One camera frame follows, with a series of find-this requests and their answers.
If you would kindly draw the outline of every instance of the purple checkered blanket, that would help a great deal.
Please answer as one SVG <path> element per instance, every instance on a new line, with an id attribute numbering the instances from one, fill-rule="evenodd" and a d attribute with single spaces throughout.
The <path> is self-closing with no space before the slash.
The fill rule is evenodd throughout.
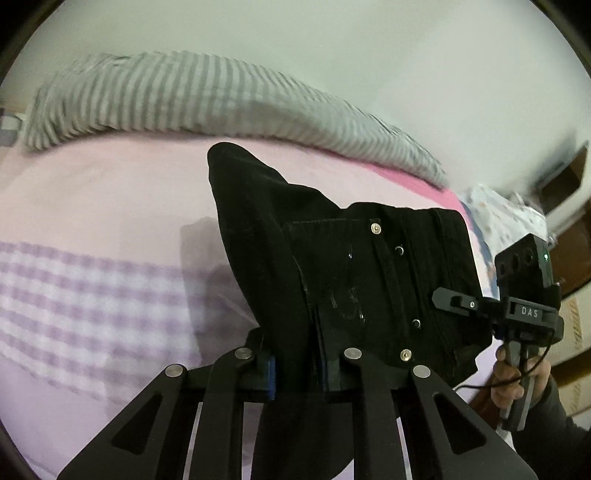
<path id="1" fill-rule="evenodd" d="M 166 365 L 212 363 L 254 326 L 229 265 L 0 243 L 0 355 L 59 387 L 124 404 Z"/>

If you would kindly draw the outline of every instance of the bed sheet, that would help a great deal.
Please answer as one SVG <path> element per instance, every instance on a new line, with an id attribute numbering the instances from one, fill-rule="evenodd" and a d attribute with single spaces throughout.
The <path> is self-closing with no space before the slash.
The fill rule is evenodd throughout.
<path id="1" fill-rule="evenodd" d="M 0 166 L 0 418 L 42 478 L 65 464 L 166 365 L 211 363 L 256 325 L 231 273 L 207 179 L 224 138 L 103 135 Z M 407 174 L 271 141 L 231 140 L 341 207 L 445 207 Z M 483 294 L 491 295 L 470 232 Z M 471 382 L 484 382 L 491 346 Z M 462 392 L 466 398 L 470 391 Z M 248 478 L 258 406 L 248 406 Z M 349 466 L 340 479 L 352 478 Z"/>

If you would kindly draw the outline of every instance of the gray striped pillow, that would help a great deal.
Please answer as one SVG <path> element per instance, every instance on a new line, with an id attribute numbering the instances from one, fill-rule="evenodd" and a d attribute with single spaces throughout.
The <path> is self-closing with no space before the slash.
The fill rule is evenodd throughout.
<path id="1" fill-rule="evenodd" d="M 396 167 L 437 187 L 441 164 L 407 134 L 274 70 L 216 55 L 92 55 L 37 91 L 24 145 L 43 150 L 106 129 L 289 140 Z"/>

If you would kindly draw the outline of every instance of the wooden furniture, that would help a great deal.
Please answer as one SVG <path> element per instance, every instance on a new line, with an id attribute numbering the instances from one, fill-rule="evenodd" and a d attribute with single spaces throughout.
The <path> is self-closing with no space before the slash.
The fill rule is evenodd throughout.
<path id="1" fill-rule="evenodd" d="M 589 143 L 585 142 L 574 157 L 557 165 L 554 171 L 546 173 L 543 176 L 544 180 L 537 184 L 537 203 L 540 204 L 545 215 L 581 187 L 588 147 Z"/>
<path id="2" fill-rule="evenodd" d="M 583 216 L 558 236 L 550 258 L 564 299 L 591 281 L 591 202 Z"/>

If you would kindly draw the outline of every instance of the metal rivet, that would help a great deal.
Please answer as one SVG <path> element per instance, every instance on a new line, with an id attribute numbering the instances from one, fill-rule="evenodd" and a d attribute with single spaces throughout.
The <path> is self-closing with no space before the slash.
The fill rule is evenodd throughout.
<path id="1" fill-rule="evenodd" d="M 167 377 L 177 377 L 181 373 L 183 373 L 183 366 L 179 364 L 169 365 L 168 367 L 166 367 L 164 373 L 166 373 Z"/>
<path id="2" fill-rule="evenodd" d="M 419 378 L 427 378 L 429 375 L 431 375 L 429 367 L 425 367 L 424 365 L 417 365 L 415 368 L 413 368 L 413 373 L 415 377 Z"/>
<path id="3" fill-rule="evenodd" d="M 359 350 L 358 348 L 355 348 L 354 346 L 347 348 L 347 350 L 345 350 L 345 357 L 347 357 L 349 360 L 359 360 L 361 358 L 361 350 Z"/>
<path id="4" fill-rule="evenodd" d="M 252 356 L 252 350 L 243 346 L 236 349 L 236 351 L 234 352 L 234 356 L 239 360 L 248 360 Z"/>
<path id="5" fill-rule="evenodd" d="M 402 352 L 400 352 L 400 360 L 403 362 L 408 362 L 412 357 L 413 353 L 408 348 L 405 348 Z"/>

